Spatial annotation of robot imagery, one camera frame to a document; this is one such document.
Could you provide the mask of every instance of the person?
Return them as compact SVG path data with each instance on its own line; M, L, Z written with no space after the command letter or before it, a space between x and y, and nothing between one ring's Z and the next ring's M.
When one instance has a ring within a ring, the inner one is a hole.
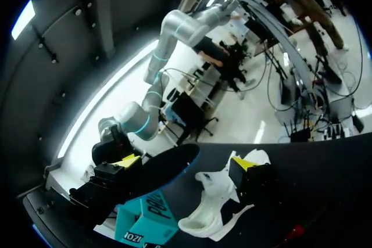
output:
M245 86L250 86L254 79L247 81L239 69L238 63L231 61L229 52L222 46L213 43L211 38L204 38L192 48L203 60L211 63L221 74L221 78L226 80L229 86L239 95L240 100L243 100L244 93L238 88L234 78L238 78Z
M315 0L286 0L292 7L297 16L306 14L313 21L319 22L319 24L326 30L328 35L331 37L333 44L337 49L343 49L348 51L348 46L344 43L339 32L333 25L328 15L323 11L319 4ZM310 39L312 40L315 50L320 56L327 56L328 50L324 45L324 41L313 24L307 25L305 28Z

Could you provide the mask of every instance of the gray wall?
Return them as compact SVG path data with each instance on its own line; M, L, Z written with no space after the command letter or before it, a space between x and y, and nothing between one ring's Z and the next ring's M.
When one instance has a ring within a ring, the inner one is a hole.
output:
M90 10L87 1L94 4ZM134 50L159 35L163 16L180 0L108 0L110 9L97 1L33 0L32 24L59 64L52 64L45 48L38 48L29 28L16 41L9 35L0 77L0 152L5 154L4 164L11 166L15 195L42 181L44 167L55 161L79 111L113 71L135 55ZM83 14L76 16L75 8ZM106 25L101 28L103 19ZM110 59L104 55L102 31L106 43L111 39L116 49Z

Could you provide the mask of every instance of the teal box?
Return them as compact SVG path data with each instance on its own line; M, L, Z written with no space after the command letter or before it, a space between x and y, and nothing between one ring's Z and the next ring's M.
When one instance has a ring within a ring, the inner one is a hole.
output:
M178 231L161 191L119 206L115 239L134 247L158 248Z

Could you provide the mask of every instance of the black table surface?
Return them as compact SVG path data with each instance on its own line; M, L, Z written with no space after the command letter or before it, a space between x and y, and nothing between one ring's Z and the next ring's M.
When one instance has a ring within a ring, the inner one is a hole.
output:
M296 187L310 203L331 202L321 221L310 227L301 247L336 247L362 241L363 225L372 216L372 137L370 134L329 142L292 144L198 143L201 153L184 175L163 188L177 220L189 216L201 201L200 171L220 171L231 151L244 157L254 149L264 150L282 181ZM256 208L248 210L221 241L195 238L179 231L167 247L274 247L278 239L275 220Z

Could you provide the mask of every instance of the robotic arm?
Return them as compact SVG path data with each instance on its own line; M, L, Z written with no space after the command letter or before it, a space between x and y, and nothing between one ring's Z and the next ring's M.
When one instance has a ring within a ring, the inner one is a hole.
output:
M160 70L167 64L177 41L193 47L210 30L224 25L238 6L237 1L227 5L215 5L193 18L179 10L169 12L163 19L159 43L155 48L144 81L152 86L148 89L142 105L129 103L117 116L102 119L98 124L101 141L112 140L110 127L117 125L125 132L133 132L145 141L158 134L159 109L169 77Z
M288 36L277 20L267 13L265 8L252 0L246 0L252 7L252 13L277 37L289 58L296 66L300 80L306 87L311 87L308 69L302 57L290 43ZM141 139L150 141L158 133L158 113L169 77L160 70L167 64L176 47L177 41L187 46L195 46L210 30L224 25L230 20L231 13L239 6L239 0L228 0L223 5L215 4L199 13L196 17L186 15L180 10L169 12L163 19L160 38L155 48L144 81L152 86L140 106L129 103L118 116L102 119L99 122L101 141L112 139L110 128L117 125L124 133L133 132Z

